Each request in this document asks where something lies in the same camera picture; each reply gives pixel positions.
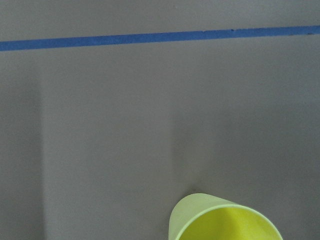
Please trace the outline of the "yellow plastic cup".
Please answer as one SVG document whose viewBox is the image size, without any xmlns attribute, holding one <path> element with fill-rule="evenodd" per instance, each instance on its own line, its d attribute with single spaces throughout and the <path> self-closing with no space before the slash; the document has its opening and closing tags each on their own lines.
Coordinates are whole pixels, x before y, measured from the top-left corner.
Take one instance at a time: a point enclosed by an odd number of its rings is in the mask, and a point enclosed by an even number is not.
<svg viewBox="0 0 320 240">
<path fill-rule="evenodd" d="M 281 240 L 279 230 L 260 212 L 223 198 L 194 193 L 173 208 L 169 240 Z"/>
</svg>

